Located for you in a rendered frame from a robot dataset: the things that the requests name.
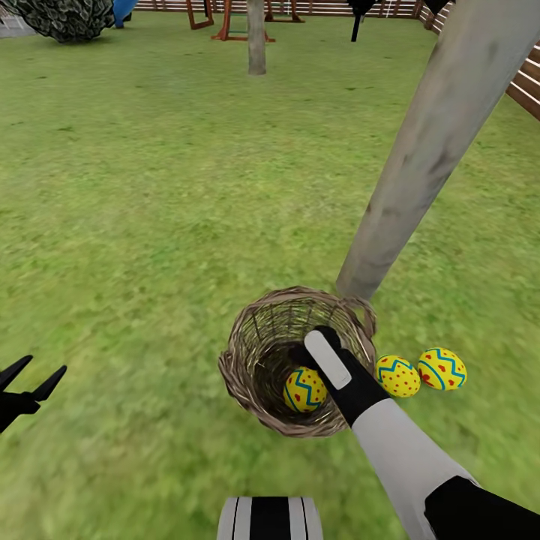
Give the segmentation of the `easter egg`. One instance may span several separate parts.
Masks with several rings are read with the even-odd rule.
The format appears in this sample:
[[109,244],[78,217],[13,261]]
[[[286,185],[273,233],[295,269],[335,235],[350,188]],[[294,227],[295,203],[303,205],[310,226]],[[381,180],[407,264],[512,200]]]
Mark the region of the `easter egg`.
[[418,371],[406,359],[396,355],[380,356],[376,375],[386,392],[401,398],[411,397],[421,385]]
[[286,407],[301,414],[317,410],[325,402],[327,391],[317,370],[297,366],[284,383],[282,394]]
[[418,362],[418,378],[435,389],[454,390],[467,381],[464,363],[450,350],[425,350]]

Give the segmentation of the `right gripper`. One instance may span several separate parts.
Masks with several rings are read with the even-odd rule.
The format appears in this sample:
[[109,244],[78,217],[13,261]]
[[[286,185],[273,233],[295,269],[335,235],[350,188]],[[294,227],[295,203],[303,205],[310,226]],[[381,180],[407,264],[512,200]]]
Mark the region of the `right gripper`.
[[318,370],[317,366],[311,366],[311,363],[306,359],[305,345],[296,343],[294,348],[286,349],[286,358],[294,366],[306,367],[311,370]]

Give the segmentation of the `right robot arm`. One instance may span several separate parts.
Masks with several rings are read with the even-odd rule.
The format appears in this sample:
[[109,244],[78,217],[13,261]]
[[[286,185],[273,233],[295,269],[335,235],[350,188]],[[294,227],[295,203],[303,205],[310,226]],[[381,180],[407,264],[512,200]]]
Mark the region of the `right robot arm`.
[[394,402],[337,330],[316,324],[286,349],[317,370],[410,540],[540,540],[540,515],[481,485]]

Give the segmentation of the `wicker basket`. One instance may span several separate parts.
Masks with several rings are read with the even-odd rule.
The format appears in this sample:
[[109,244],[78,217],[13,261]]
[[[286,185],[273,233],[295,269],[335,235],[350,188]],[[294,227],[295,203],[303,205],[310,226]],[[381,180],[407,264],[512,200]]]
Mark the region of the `wicker basket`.
[[[364,308],[364,326],[348,306],[350,302]],[[335,315],[344,329],[333,324]],[[379,330],[379,322],[372,304],[358,295],[337,298],[310,286],[276,289],[245,307],[235,318],[228,350],[217,357],[228,395],[241,408],[255,414],[262,425],[285,437],[332,437],[349,427],[329,391],[325,402],[313,412],[296,414],[283,400],[284,383],[293,371],[291,363],[285,364],[284,353],[296,344],[304,345],[305,334],[317,324],[337,330],[346,343],[345,348],[379,382],[377,350],[371,339]],[[290,337],[295,333],[298,338]],[[273,393],[276,400],[267,400],[261,386]]]

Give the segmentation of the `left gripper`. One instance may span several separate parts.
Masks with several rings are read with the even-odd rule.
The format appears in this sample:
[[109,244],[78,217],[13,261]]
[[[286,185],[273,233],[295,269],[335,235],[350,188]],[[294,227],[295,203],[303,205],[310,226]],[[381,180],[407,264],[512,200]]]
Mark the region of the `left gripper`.
[[34,415],[41,408],[37,402],[45,401],[50,396],[68,369],[67,366],[62,366],[32,393],[24,391],[20,394],[25,397],[12,397],[3,394],[3,391],[32,359],[32,355],[23,356],[22,359],[0,372],[0,433],[3,433],[17,419],[18,415]]

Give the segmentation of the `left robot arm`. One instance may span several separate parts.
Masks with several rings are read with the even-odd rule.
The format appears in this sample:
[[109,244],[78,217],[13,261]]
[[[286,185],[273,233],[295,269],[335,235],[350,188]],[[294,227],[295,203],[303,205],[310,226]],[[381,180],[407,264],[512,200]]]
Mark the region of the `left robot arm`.
[[4,392],[32,359],[32,355],[23,356],[22,359],[0,372],[0,433],[3,433],[17,419],[18,415],[34,415],[41,408],[37,402],[45,401],[50,396],[68,369],[67,366],[62,366],[32,393],[26,391],[22,394]]

